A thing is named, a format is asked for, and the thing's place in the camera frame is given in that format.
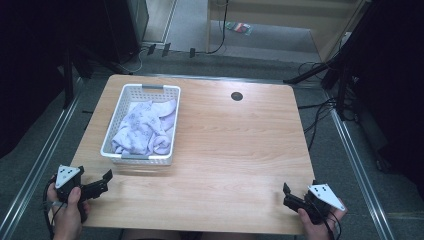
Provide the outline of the lavender printed cloth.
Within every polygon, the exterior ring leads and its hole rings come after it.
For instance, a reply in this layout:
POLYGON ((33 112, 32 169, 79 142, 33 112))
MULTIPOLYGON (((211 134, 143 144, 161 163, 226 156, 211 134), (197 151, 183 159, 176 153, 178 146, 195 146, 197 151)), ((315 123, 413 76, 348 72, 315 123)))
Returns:
POLYGON ((112 138, 116 154, 166 155, 171 151, 177 102, 145 101, 138 103, 121 121, 112 138))

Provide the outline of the person's left hand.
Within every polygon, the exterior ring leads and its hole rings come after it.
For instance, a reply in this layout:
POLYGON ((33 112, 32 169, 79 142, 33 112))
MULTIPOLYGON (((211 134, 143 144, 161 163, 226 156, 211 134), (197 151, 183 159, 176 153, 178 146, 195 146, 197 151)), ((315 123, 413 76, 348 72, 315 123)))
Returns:
POLYGON ((66 208, 52 207, 55 213, 53 240, 80 240, 82 233, 81 214, 78 209, 80 196, 81 189, 74 187, 68 196, 66 208))

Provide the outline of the colourful packet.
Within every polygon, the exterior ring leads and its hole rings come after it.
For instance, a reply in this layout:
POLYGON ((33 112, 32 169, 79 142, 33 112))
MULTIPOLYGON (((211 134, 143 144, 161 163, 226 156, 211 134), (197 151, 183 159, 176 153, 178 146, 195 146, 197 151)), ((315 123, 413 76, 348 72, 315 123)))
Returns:
POLYGON ((252 32, 252 27, 249 24, 246 23, 240 23, 240 22, 227 22, 225 24, 225 27, 233 32, 237 32, 240 34, 244 34, 249 36, 252 32))

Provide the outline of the black upright post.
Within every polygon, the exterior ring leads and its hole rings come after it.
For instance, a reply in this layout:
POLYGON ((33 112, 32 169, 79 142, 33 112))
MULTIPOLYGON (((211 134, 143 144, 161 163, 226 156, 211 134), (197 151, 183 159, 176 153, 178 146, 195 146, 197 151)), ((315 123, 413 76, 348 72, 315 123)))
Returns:
POLYGON ((72 59, 70 49, 67 48, 64 52, 64 92, 65 92, 65 100, 64 100, 64 109, 68 108, 71 105, 71 102, 74 98, 74 90, 73 90, 73 74, 72 74, 72 59))

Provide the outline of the black metal stand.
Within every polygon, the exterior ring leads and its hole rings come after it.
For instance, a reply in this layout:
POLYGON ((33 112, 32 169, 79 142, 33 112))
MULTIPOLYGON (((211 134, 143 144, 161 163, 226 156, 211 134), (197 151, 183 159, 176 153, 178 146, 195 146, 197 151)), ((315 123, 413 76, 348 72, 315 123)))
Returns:
POLYGON ((353 77, 355 66, 359 63, 361 56, 366 52, 366 46, 376 38, 374 30, 377 26, 379 12, 381 11, 381 4, 383 2, 384 0, 371 1, 350 37, 330 60, 321 63, 318 67, 300 76, 284 80, 284 83, 295 85, 326 70, 326 74, 321 81, 321 86, 323 89, 330 90, 335 84, 338 84, 335 108, 338 116, 342 120, 345 120, 344 111, 346 109, 345 94, 347 85, 353 77))

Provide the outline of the person's right hand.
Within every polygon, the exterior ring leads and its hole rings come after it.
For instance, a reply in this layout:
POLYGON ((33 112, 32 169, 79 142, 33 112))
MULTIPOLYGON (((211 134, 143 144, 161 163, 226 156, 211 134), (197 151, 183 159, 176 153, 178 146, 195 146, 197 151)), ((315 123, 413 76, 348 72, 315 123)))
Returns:
POLYGON ((332 208, 324 223, 314 225, 307 212, 299 208, 298 216, 303 225, 306 240, 336 240, 341 234, 340 221, 347 212, 348 209, 341 211, 337 208, 332 208))

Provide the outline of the white plastic basket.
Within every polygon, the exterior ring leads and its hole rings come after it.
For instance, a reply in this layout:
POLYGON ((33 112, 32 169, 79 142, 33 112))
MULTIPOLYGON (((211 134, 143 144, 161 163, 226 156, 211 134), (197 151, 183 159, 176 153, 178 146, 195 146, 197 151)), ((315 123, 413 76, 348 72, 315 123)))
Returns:
POLYGON ((172 164, 181 89, 171 85, 122 87, 100 150, 115 164, 172 164))

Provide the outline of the aluminium floor rail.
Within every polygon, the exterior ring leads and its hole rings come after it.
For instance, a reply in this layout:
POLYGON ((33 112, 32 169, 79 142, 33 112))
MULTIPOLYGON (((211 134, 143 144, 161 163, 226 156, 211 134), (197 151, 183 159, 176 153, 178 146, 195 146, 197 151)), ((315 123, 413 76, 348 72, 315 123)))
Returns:
POLYGON ((332 111, 331 115, 380 240, 396 240, 346 123, 341 120, 335 110, 332 111))
POLYGON ((10 240, 68 125, 84 80, 74 81, 74 97, 64 108, 60 94, 35 121, 16 148, 0 159, 0 240, 10 240))

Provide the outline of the dark cabinet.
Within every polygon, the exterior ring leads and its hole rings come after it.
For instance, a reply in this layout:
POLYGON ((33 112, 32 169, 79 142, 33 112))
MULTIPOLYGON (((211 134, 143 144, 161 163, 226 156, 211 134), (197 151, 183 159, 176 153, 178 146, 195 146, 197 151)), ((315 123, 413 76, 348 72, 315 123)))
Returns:
POLYGON ((108 58, 117 63, 139 53, 149 21, 146 0, 102 0, 106 13, 108 58))

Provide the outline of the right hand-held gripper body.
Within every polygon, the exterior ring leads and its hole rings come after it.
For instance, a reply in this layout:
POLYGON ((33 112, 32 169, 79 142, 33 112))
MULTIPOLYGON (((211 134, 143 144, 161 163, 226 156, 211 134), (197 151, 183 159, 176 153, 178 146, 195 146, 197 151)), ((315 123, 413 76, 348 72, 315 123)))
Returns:
POLYGON ((323 223, 324 218, 329 215, 332 208, 341 211, 346 209, 328 184, 309 185, 303 198, 292 193, 285 195, 283 204, 295 212, 299 208, 304 209, 315 225, 323 223))

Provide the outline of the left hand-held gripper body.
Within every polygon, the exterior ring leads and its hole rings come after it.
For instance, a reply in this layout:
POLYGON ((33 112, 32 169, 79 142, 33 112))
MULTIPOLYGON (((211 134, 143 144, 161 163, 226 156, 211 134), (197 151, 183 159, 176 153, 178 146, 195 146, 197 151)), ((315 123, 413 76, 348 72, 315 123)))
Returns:
POLYGON ((78 174, 78 167, 60 165, 56 175, 55 188, 60 202, 67 203, 68 196, 74 187, 81 189, 81 196, 78 202, 78 209, 81 214, 81 222, 87 220, 87 214, 84 210, 83 202, 89 199, 99 198, 104 192, 108 191, 108 183, 104 183, 102 178, 98 181, 84 185, 81 183, 81 176, 78 174))

